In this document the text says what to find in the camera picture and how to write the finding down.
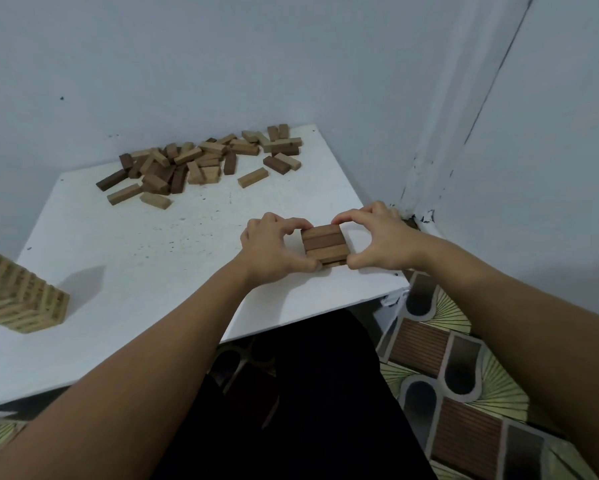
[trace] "light wood block tower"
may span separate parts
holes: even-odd
[[[0,325],[20,333],[64,322],[70,295],[0,254]]]

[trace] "black pants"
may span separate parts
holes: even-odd
[[[367,332],[349,312],[274,333],[280,402],[270,426],[242,424],[207,376],[152,478],[436,478],[379,372]]]

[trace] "person's right arm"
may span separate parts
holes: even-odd
[[[599,475],[599,315],[526,285],[455,244],[411,229],[382,202],[343,212],[371,245],[352,269],[418,269],[455,301],[504,368]]]

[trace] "stack of wooden blocks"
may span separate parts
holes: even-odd
[[[324,267],[346,264],[346,257],[351,253],[338,225],[303,230],[301,239],[306,256],[317,259]]]
[[[257,156],[260,146],[264,153],[271,153],[263,160],[267,166],[285,175],[298,170],[301,162],[293,158],[300,154],[301,138],[291,138],[288,125],[269,126],[269,137],[262,132],[242,131],[242,138],[231,133],[224,138],[208,140],[195,146],[188,141],[182,146],[170,143],[163,149],[149,148],[120,155],[122,169],[96,183],[102,191],[119,184],[127,178],[142,178],[142,184],[129,185],[108,196],[111,205],[142,194],[140,200],[158,209],[167,209],[172,201],[170,194],[184,191],[188,181],[192,185],[217,184],[222,174],[234,175],[238,163],[237,155]],[[238,178],[238,184],[245,188],[268,177],[268,170],[259,168]]]
[[[20,333],[64,322],[69,294],[0,254],[0,325]]]

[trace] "white tabletop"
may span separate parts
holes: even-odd
[[[97,181],[119,162],[60,176],[18,259],[71,294],[69,315],[56,327],[29,335],[0,326],[0,403],[72,384],[167,314],[240,249],[247,220],[271,211],[330,223],[359,207],[333,153],[315,125],[293,128],[304,145],[298,171],[274,171],[246,189],[237,178],[262,166],[263,155],[238,156],[235,175],[219,184],[187,185],[160,210],[138,197],[111,206]],[[342,231],[351,251],[370,235],[349,223]],[[299,231],[287,245],[303,252]],[[407,287],[401,273],[351,271],[346,266],[292,274],[251,292],[223,340],[295,322]]]

